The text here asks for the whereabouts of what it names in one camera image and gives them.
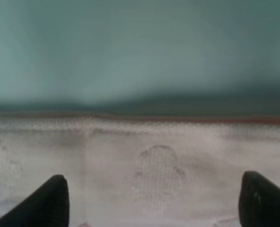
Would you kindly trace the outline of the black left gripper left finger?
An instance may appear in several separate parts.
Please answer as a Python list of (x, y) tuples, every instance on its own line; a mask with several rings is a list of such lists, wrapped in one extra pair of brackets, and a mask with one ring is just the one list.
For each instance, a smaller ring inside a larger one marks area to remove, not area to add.
[(0, 218), (0, 227), (68, 227), (68, 182), (54, 175)]

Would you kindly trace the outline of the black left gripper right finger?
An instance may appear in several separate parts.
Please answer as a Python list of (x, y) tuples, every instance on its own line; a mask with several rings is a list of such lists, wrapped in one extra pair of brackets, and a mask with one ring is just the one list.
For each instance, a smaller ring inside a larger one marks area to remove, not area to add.
[(243, 227), (280, 227), (280, 187), (259, 172), (244, 172), (238, 216)]

